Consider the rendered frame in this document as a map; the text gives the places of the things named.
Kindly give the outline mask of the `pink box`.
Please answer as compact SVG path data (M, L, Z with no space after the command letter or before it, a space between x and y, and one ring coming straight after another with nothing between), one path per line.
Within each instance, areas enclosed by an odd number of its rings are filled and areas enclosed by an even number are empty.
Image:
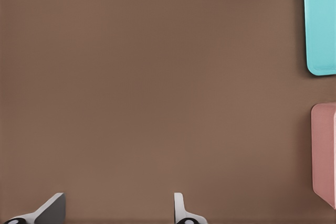
M336 210L336 102L311 110L313 191Z

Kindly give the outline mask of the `pale blue-green tray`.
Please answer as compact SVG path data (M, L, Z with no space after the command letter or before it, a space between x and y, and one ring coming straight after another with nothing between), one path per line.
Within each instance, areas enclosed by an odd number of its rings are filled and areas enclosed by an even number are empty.
M336 0L304 0L307 68L336 74Z

